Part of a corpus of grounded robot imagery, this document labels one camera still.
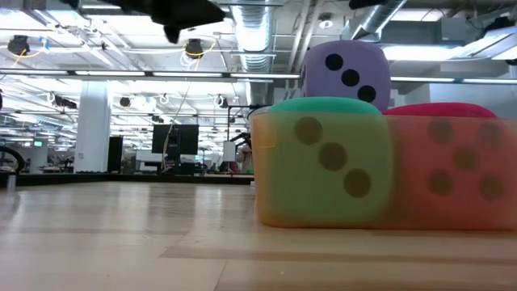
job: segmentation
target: ceiling duct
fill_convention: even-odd
[[[239,50],[246,53],[269,53],[271,51],[272,10],[269,6],[232,6],[236,22],[236,37]],[[241,56],[242,68],[246,72],[271,72],[271,56],[247,54]],[[268,84],[250,83],[250,104],[264,105],[267,100]]]
[[[342,38],[345,40],[380,41],[380,32],[407,0],[389,0],[384,5],[367,9],[363,16],[347,22]]]

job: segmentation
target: plastic container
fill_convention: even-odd
[[[269,226],[517,230],[517,122],[268,112],[254,116]]]

